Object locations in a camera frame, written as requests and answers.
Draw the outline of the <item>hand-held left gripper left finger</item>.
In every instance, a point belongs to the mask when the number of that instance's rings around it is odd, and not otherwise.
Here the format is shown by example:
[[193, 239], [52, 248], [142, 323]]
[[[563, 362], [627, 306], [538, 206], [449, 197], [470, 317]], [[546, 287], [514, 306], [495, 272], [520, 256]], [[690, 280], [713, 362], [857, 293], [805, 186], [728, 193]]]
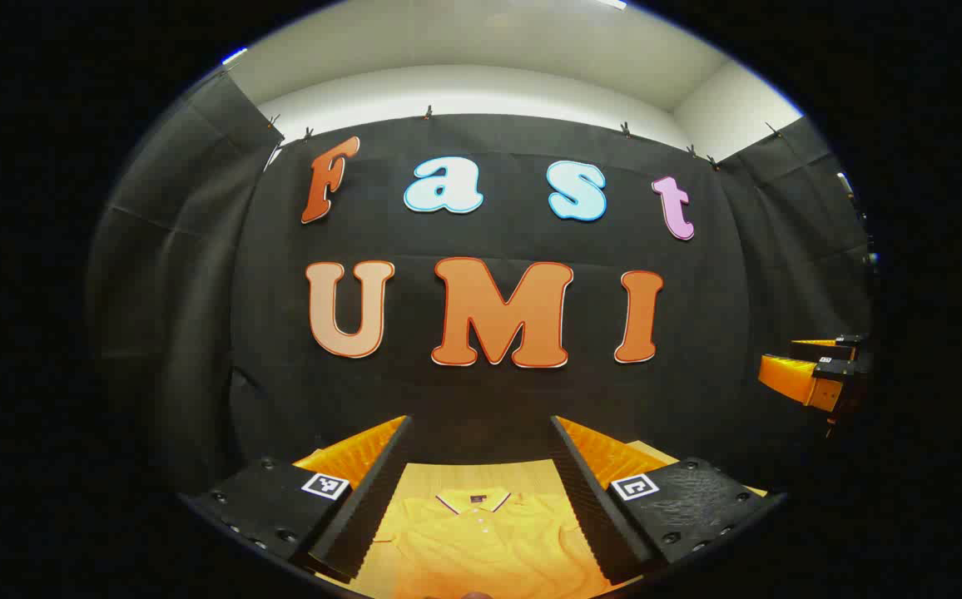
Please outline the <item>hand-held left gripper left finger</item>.
[[392, 418], [294, 462], [257, 458], [181, 500], [273, 560], [348, 583], [404, 474], [413, 424]]

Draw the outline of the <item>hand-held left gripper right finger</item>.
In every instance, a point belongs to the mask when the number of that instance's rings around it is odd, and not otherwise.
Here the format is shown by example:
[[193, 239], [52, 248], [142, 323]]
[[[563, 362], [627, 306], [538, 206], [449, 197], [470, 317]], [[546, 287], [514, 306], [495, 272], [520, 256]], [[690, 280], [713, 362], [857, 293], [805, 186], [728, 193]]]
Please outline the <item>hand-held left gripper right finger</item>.
[[698, 568], [786, 501], [708, 460], [657, 458], [560, 416], [550, 418], [549, 452], [585, 541], [615, 584]]

